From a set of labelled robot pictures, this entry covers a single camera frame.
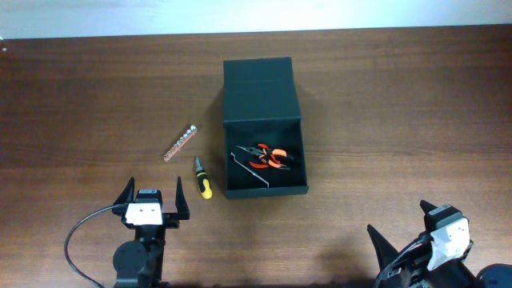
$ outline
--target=open box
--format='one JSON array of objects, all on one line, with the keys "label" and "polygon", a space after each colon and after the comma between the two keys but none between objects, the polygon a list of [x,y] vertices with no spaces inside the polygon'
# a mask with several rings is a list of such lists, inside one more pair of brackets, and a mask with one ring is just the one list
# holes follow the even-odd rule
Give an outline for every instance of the open box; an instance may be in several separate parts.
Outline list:
[{"label": "open box", "polygon": [[[226,197],[254,198],[306,194],[301,111],[295,92],[291,58],[224,61],[224,128],[226,130]],[[256,169],[255,156],[237,146],[259,143],[296,157],[291,170]],[[267,180],[270,188],[230,156]]]}]

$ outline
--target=socket bit set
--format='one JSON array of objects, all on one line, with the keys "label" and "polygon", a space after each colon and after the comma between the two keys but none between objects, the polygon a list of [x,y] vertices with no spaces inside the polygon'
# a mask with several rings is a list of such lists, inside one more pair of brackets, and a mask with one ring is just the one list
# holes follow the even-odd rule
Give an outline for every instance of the socket bit set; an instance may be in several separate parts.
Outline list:
[{"label": "socket bit set", "polygon": [[190,126],[190,128],[180,137],[180,139],[170,148],[169,151],[163,156],[163,160],[168,162],[173,156],[176,155],[178,151],[180,151],[185,143],[189,141],[195,133],[198,131],[198,128],[195,125]]}]

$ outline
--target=white wall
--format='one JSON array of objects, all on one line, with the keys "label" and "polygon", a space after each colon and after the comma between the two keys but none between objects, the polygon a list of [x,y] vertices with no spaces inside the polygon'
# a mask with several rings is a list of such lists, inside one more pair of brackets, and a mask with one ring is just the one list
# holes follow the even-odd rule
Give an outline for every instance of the white wall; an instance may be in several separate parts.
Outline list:
[{"label": "white wall", "polygon": [[4,38],[511,22],[512,0],[0,0]]}]

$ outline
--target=yellow screwdriver handle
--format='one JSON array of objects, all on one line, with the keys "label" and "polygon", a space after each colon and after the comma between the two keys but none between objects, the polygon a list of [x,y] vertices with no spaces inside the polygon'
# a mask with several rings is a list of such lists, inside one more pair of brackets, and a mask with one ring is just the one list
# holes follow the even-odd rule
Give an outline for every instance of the yellow screwdriver handle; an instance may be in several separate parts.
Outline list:
[{"label": "yellow screwdriver handle", "polygon": [[208,181],[208,178],[206,177],[206,172],[204,170],[198,171],[196,173],[196,177],[198,178],[201,195],[204,197],[204,199],[210,199],[213,195],[213,192],[210,188],[210,181]]}]

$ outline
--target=pliers handle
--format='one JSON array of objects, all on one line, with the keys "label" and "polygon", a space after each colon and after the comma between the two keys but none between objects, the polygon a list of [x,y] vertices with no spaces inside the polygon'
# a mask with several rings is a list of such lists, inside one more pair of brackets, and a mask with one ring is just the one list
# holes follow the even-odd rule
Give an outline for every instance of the pliers handle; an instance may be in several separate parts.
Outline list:
[{"label": "pliers handle", "polygon": [[263,163],[255,163],[249,162],[249,164],[258,169],[267,168],[272,166],[273,168],[280,170],[289,170],[290,168],[284,164],[281,164],[279,160],[276,159],[276,156],[288,158],[289,160],[294,161],[294,157],[289,155],[283,149],[271,149],[266,144],[258,144],[258,148],[262,150],[262,154],[258,156],[258,159]]}]

